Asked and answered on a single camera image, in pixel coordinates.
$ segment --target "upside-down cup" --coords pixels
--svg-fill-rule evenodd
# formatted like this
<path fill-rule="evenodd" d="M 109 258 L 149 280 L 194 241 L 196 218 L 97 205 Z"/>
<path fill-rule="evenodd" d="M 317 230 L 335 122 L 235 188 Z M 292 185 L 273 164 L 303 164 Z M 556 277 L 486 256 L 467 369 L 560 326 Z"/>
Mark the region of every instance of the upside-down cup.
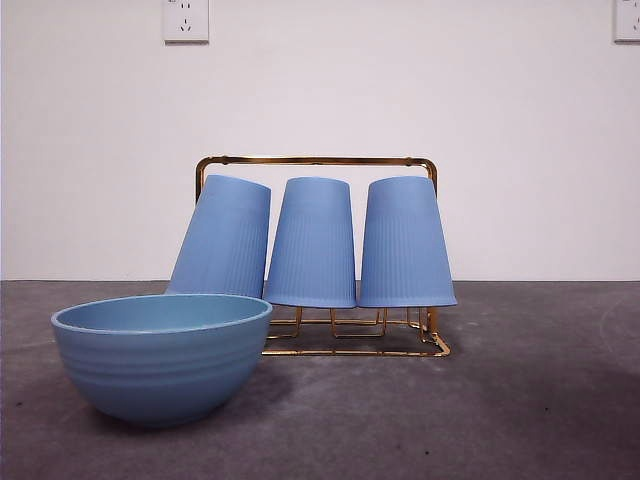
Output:
<path fill-rule="evenodd" d="M 433 182 L 392 177 L 369 186 L 362 307 L 457 304 Z"/>
<path fill-rule="evenodd" d="M 356 305 L 349 185 L 321 177 L 287 182 L 265 300 L 281 305 Z"/>
<path fill-rule="evenodd" d="M 260 298 L 271 190 L 209 175 L 166 293 L 223 293 Z"/>

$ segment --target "ribbed cup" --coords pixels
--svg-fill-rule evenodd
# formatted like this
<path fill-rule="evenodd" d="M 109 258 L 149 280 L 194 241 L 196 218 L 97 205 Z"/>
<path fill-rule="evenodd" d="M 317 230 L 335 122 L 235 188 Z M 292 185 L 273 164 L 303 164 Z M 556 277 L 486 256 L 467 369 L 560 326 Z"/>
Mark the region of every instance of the ribbed cup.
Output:
<path fill-rule="evenodd" d="M 260 298 L 271 190 L 209 175 L 166 293 L 226 293 Z"/>
<path fill-rule="evenodd" d="M 393 177 L 369 186 L 361 278 L 363 307 L 457 303 L 430 179 Z"/>
<path fill-rule="evenodd" d="M 320 177 L 287 182 L 265 300 L 281 305 L 356 305 L 349 185 Z"/>

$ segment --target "cup holder rack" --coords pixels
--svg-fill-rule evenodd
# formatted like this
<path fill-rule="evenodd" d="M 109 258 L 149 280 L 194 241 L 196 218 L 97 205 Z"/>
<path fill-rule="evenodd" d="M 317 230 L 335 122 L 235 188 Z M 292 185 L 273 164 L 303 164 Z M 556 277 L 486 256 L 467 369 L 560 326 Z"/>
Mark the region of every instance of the cup holder rack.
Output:
<path fill-rule="evenodd" d="M 435 164 L 423 158 L 339 157 L 207 157 L 196 166 L 196 201 L 209 165 L 327 165 L 421 167 L 437 193 Z M 369 318 L 361 318 L 363 312 Z M 444 357 L 451 348 L 438 333 L 438 309 L 409 308 L 316 309 L 274 305 L 274 320 L 263 355 L 350 355 L 383 357 Z"/>

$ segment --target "wall outlet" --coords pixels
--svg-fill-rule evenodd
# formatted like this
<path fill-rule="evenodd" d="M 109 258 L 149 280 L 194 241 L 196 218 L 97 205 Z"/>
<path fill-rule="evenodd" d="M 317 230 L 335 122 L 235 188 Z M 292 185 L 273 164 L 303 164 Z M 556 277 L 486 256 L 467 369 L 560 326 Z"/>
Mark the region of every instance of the wall outlet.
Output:
<path fill-rule="evenodd" d="M 163 0 L 164 42 L 209 43 L 209 0 Z"/>
<path fill-rule="evenodd" d="M 640 0 L 615 1 L 615 42 L 640 43 Z"/>

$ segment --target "blue bowl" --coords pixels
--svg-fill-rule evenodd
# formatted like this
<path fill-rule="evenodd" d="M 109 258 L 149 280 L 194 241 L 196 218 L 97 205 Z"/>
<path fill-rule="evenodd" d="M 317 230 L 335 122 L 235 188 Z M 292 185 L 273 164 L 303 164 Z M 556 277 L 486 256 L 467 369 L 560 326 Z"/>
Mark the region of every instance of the blue bowl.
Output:
<path fill-rule="evenodd" d="M 51 318 L 80 393 L 122 420 L 168 427 L 206 416 L 253 372 L 269 303 L 233 295 L 150 295 L 87 303 Z"/>

